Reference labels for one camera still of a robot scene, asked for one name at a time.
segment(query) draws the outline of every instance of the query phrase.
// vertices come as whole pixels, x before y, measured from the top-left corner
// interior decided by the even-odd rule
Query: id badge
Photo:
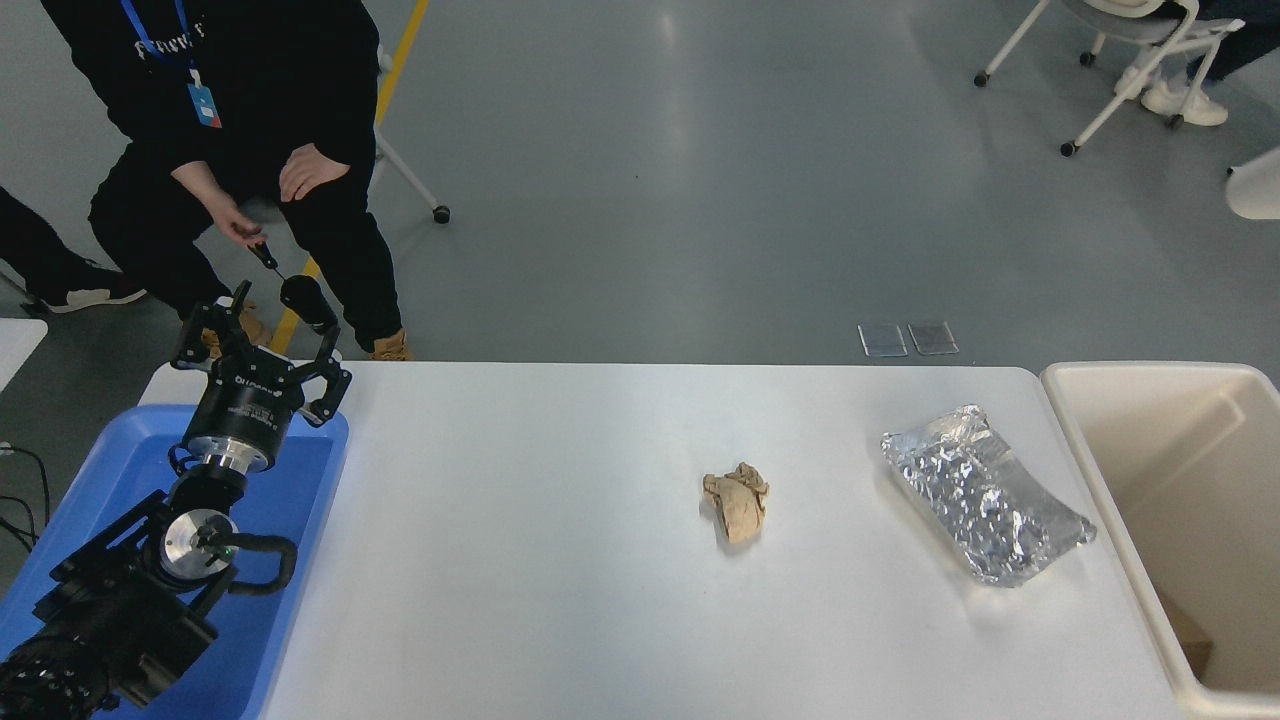
[[[211,128],[223,127],[223,119],[218,117],[218,105],[214,105],[214,94],[209,91],[209,87],[189,82],[187,90],[191,92],[191,104],[196,108],[196,118],[200,119],[200,124]]]

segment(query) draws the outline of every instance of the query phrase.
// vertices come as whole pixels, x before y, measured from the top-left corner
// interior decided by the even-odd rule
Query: tan boot
[[[404,328],[401,328],[392,337],[374,341],[374,351],[369,354],[370,360],[404,361],[412,360],[413,352],[404,345]]]
[[[246,302],[244,309],[241,310],[241,329],[248,336],[248,341],[252,345],[268,346],[271,345],[271,328],[266,327],[266,323],[259,320],[251,310],[256,310],[257,305],[253,302]],[[200,333],[200,342],[205,343],[209,348],[209,357],[218,360],[223,356],[223,343],[218,341],[218,333],[214,331],[204,331]]]

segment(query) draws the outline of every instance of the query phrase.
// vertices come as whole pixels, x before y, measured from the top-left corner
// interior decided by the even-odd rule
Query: black pants
[[[210,152],[209,165],[237,202],[255,195],[278,200],[280,168],[294,147],[291,142],[228,138]],[[276,202],[294,241],[320,265],[342,302],[343,318],[356,331],[356,342],[366,351],[375,340],[401,329],[390,251],[369,213],[372,165],[370,137],[366,163],[316,187],[303,200]],[[212,224],[209,213],[169,172],[151,165],[137,146],[124,149],[99,186],[88,219],[124,274],[179,315],[186,316],[197,302],[230,295],[193,245]]]
[[[1183,18],[1187,13],[1172,3],[1165,3],[1157,14]],[[1217,82],[1280,47],[1280,3],[1276,0],[1203,0],[1197,18],[1244,20],[1244,27],[1226,36],[1217,49],[1217,56],[1204,74],[1210,82]],[[1196,74],[1201,60],[1203,58],[1197,58],[1187,67],[1187,77]]]
[[[41,297],[82,287],[84,260],[63,245],[54,228],[0,187],[0,260]]]

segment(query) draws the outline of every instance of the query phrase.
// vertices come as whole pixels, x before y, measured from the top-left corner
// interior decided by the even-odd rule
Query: sneaker
[[[1190,87],[1170,87],[1169,81],[1162,79],[1142,96],[1142,106],[1157,115],[1172,115],[1183,106],[1188,92]],[[1183,119],[1193,126],[1220,126],[1226,122],[1226,108],[1210,100],[1203,90],[1197,90],[1183,110]]]
[[[147,293],[138,283],[124,277],[124,273],[104,270],[92,260],[84,260],[84,272],[67,288],[32,288],[35,295],[49,306],[51,313],[74,313],[93,305],[124,305]]]
[[[374,351],[369,354],[370,360],[406,361],[412,360],[413,354],[404,345],[404,328],[401,328],[392,337],[374,341]]]
[[[241,310],[241,329],[248,336],[248,341],[253,345],[268,346],[271,345],[271,329],[266,327],[266,323],[259,320],[251,310],[256,310],[257,305],[252,302],[246,302],[244,309]],[[209,357],[211,360],[218,360],[223,356],[223,343],[218,340],[218,333],[210,329],[201,331],[200,342],[209,348]]]
[[[1129,65],[1128,68],[1125,68],[1124,72],[1120,73],[1120,79],[1116,81],[1116,86],[1111,88],[1111,92],[1120,95],[1120,91],[1124,90],[1126,85],[1133,82],[1133,78],[1138,77],[1138,72],[1139,72],[1138,65]],[[1156,68],[1155,70],[1151,72],[1151,74],[1147,76],[1147,79],[1133,86],[1133,90],[1126,92],[1124,99],[1137,100],[1138,96],[1142,95],[1143,90],[1151,87],[1158,79],[1160,79],[1160,68]]]

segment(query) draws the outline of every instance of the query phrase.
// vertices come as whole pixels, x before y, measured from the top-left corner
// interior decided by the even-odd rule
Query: blue tray
[[[49,529],[0,603],[0,657],[41,628],[36,601],[54,588],[49,571],[108,523],[177,477],[169,446],[182,439],[195,406],[148,405],[123,413],[99,436]],[[297,614],[311,557],[329,515],[347,448],[347,420],[321,428],[301,418],[289,425],[275,468],[248,477],[244,498],[232,507],[243,532],[284,536],[298,544],[298,566],[283,592],[268,597],[223,596],[209,621],[218,641],[146,710],[122,702],[109,720],[251,720],[275,679]],[[276,557],[244,552],[237,579],[275,577]]]

